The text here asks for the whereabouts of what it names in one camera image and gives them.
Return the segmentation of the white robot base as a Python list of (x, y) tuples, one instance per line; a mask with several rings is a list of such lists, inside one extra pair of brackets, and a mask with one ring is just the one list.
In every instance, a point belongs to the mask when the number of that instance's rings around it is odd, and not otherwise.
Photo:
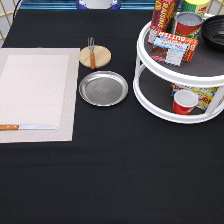
[(78, 9), (119, 9), (121, 0), (76, 0)]

